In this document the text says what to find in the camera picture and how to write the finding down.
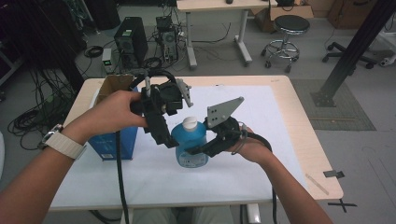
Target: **cardboard box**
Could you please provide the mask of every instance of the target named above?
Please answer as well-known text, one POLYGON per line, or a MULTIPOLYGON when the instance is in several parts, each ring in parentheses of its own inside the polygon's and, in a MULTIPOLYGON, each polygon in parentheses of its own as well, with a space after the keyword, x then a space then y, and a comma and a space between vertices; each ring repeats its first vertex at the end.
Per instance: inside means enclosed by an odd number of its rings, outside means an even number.
POLYGON ((311 6, 297 6, 294 7, 271 7, 271 13, 268 13, 268 8, 265 9, 251 9, 251 12, 255 15, 254 21, 260 27, 263 32, 272 33, 274 28, 274 19, 283 15, 297 15, 303 18, 313 18, 311 6))
POLYGON ((271 7, 271 21, 276 19, 276 17, 283 15, 296 15, 301 16, 303 18, 314 18, 314 14, 312 12, 312 7, 309 5, 297 6, 294 7, 271 7))
POLYGON ((376 0, 335 0, 328 21, 337 29, 359 29, 376 0))
MULTIPOLYGON (((99 90, 96 97, 95 105, 103 101, 108 95, 115 91, 127 91, 132 81, 133 76, 115 76, 110 75, 105 78, 105 81, 99 90)), ((131 160, 134 152, 134 141, 136 139, 137 127, 129 127, 120 131, 121 143, 121 159, 131 160)), ((92 137, 88 142, 93 149, 98 153, 100 158, 104 161, 114 161, 117 157, 116 151, 116 134, 105 133, 92 137)))
POLYGON ((334 0, 305 0, 312 7, 315 18, 327 18, 334 0))

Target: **floor mat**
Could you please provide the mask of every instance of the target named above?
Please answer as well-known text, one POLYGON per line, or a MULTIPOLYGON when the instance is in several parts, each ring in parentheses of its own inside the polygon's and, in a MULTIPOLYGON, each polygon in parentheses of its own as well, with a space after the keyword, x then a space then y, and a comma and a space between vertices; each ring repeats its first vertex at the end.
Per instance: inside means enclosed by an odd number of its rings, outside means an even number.
POLYGON ((364 113, 352 92, 343 83, 332 98, 336 107, 315 106, 310 92, 318 92, 325 80, 292 79, 291 83, 315 130, 375 131, 375 126, 364 113))

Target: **metal stool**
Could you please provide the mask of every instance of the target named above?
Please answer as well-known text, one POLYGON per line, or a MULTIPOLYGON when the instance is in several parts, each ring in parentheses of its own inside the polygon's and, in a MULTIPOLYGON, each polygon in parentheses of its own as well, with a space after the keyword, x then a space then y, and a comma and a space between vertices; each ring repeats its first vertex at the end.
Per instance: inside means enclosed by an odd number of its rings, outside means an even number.
POLYGON ((267 61, 265 61, 265 67, 271 67, 271 58, 273 56, 289 59, 289 65, 285 69, 285 72, 289 73, 291 63, 296 62, 300 57, 300 50, 297 46, 289 42, 289 36, 305 34, 309 26, 309 21, 299 16, 285 15, 277 17, 274 20, 274 28, 283 33, 284 36, 282 40, 271 41, 262 50, 262 56, 265 56, 267 51, 270 53, 267 61))

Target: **smartwatch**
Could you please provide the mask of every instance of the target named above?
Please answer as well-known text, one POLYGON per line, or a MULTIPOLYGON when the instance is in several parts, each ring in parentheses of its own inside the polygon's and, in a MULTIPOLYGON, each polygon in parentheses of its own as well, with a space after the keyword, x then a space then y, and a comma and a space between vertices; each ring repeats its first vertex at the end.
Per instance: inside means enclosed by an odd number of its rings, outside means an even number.
POLYGON ((46 135, 44 135, 41 142, 38 143, 37 148, 44 149, 45 147, 52 147, 65 156, 76 160, 82 154, 85 147, 71 140, 67 136, 64 136, 62 134, 63 129, 64 126, 62 124, 55 125, 55 127, 53 127, 48 133, 46 133, 46 135))

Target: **white bottle cap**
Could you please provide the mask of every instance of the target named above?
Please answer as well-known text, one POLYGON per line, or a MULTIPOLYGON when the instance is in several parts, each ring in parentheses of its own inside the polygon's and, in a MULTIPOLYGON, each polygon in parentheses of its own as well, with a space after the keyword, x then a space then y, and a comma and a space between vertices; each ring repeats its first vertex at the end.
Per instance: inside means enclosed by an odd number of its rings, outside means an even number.
POLYGON ((187 117, 183 120, 183 128, 187 132, 193 132, 197 129, 197 118, 196 117, 187 117))

